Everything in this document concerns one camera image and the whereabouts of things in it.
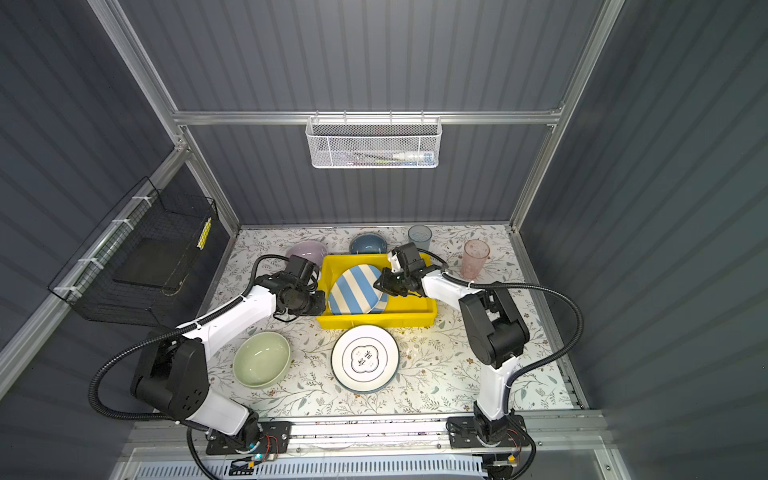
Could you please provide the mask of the blue white striped plate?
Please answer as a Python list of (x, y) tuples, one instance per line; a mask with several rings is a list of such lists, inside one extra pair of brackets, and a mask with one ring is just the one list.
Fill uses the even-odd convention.
[(332, 315), (364, 315), (383, 313), (389, 296), (374, 284), (381, 271), (369, 264), (356, 265), (337, 279), (328, 295)]

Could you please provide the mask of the white plate teal rim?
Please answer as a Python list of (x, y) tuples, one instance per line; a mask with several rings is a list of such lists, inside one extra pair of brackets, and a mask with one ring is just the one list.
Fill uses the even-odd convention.
[(331, 353), (331, 371), (346, 390), (360, 395), (376, 393), (395, 378), (400, 349), (394, 336), (375, 325), (345, 331)]

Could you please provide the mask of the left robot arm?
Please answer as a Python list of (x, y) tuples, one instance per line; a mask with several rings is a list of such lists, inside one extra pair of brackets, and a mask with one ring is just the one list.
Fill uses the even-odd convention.
[(298, 256), (276, 258), (285, 262), (283, 270), (260, 275), (254, 266), (241, 294), (179, 325), (173, 338), (142, 348), (131, 394), (174, 422), (215, 431), (240, 450), (253, 449), (262, 437), (258, 414), (212, 390), (208, 362), (258, 322), (292, 321), (324, 312), (320, 268)]

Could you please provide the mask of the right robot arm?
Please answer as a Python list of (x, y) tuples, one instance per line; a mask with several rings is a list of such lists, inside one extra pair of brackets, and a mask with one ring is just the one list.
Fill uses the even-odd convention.
[(413, 243), (391, 250), (389, 265), (374, 287), (390, 296), (419, 296), (457, 310), (469, 347), (482, 364), (480, 390), (473, 406), (473, 429), (485, 445), (499, 443), (512, 428), (507, 381), (520, 368), (530, 331), (500, 284), (474, 286), (455, 278), (443, 265), (429, 265)]

